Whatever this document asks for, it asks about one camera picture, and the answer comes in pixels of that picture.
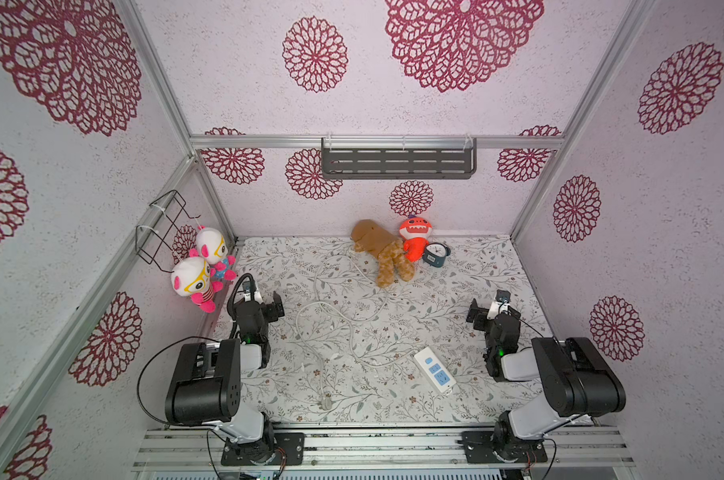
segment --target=stuffed toy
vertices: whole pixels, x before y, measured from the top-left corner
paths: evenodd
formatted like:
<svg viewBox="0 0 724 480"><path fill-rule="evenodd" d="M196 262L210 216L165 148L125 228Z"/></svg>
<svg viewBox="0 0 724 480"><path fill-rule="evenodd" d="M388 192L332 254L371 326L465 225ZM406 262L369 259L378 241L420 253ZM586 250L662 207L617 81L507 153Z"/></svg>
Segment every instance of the stuffed toy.
<svg viewBox="0 0 724 480"><path fill-rule="evenodd" d="M431 224L419 216L408 218L400 225L400 235L405 238L405 256L409 261L416 262L424 256L424 249L429 244L426 238L431 235Z"/></svg>
<svg viewBox="0 0 724 480"><path fill-rule="evenodd" d="M213 297L223 290L223 283L210 281L210 265L203 258L190 256L181 260L172 269L170 282L175 293L190 296L203 312L215 312Z"/></svg>
<svg viewBox="0 0 724 480"><path fill-rule="evenodd" d="M409 282L415 275L415 267L405 258L402 240L384 230L372 220L361 220L351 231L354 251L367 252L378 259L376 284L381 288L394 283L394 266L400 278Z"/></svg>
<svg viewBox="0 0 724 480"><path fill-rule="evenodd" d="M189 250L188 255L202 255L204 261L213 267L211 277L214 280L231 282L237 278L237 273L234 272L234 262L237 259L233 255L226 255L226 240L215 228L200 226L197 234L197 248Z"/></svg>

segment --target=floral tabletop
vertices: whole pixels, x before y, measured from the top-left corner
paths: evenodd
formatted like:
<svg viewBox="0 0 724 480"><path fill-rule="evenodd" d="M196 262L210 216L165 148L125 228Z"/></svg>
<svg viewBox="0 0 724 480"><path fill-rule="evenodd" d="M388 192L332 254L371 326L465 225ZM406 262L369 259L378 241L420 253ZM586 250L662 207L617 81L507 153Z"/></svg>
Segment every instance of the floral tabletop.
<svg viewBox="0 0 724 480"><path fill-rule="evenodd" d="M280 293L286 315L269 326L268 366L242 375L243 400L275 421L491 422L538 395L539 382L493 381L482 359L483 334L466 323L472 298L488 306L496 289L504 289L522 318L549 334L511 242L495 236L436 240L452 250L444 267L419 262L411 282L400 280L386 291L351 263L349 255L375 279L376 259L354 253L348 239L246 239L238 272L253 274L267 302L273 291ZM297 321L301 307L318 298L353 320L370 320L352 325L351 341L348 323L320 305L304 310ZM231 329L223 309L213 336L228 338ZM520 346L534 335L523 324ZM438 394L411 359L425 346L452 371L457 380L452 392ZM350 348L368 364L397 361L374 369L358 362ZM331 400L329 409L320 404L324 397Z"/></svg>

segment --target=power strip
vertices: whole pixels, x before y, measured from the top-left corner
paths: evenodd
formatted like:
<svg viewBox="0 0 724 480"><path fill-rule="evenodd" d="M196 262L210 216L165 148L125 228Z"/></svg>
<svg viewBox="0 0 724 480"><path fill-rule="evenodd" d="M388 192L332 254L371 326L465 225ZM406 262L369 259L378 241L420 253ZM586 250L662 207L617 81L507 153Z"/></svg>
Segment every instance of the power strip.
<svg viewBox="0 0 724 480"><path fill-rule="evenodd" d="M439 393L456 384L455 377L447 370L447 364L430 347L413 355L413 360Z"/></svg>

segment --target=pink plush toy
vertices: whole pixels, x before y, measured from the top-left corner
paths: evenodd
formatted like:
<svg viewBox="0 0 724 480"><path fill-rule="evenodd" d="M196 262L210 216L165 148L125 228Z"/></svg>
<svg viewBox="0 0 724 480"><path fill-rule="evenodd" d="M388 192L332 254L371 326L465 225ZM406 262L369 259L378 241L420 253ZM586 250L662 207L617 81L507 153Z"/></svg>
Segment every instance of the pink plush toy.
<svg viewBox="0 0 724 480"><path fill-rule="evenodd" d="M237 278L234 272L234 262L237 261L233 255L226 255L226 240L221 232L209 226L200 226L197 234L197 248L192 248L189 256L202 255L204 261L212 265L214 271L212 277L215 280L232 281Z"/></svg>
<svg viewBox="0 0 724 480"><path fill-rule="evenodd" d="M181 260L170 274L175 293L190 296L203 312L213 313L216 292L223 290L223 283L210 281L210 265L199 256Z"/></svg>

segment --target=blue alarm clock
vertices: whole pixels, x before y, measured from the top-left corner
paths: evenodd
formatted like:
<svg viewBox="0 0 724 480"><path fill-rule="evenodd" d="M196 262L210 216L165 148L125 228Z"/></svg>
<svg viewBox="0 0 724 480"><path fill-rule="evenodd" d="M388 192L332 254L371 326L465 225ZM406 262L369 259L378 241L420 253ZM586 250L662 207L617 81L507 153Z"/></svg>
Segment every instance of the blue alarm clock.
<svg viewBox="0 0 724 480"><path fill-rule="evenodd" d="M432 266L442 266L450 255L450 247L445 244L428 244L424 249L424 262Z"/></svg>

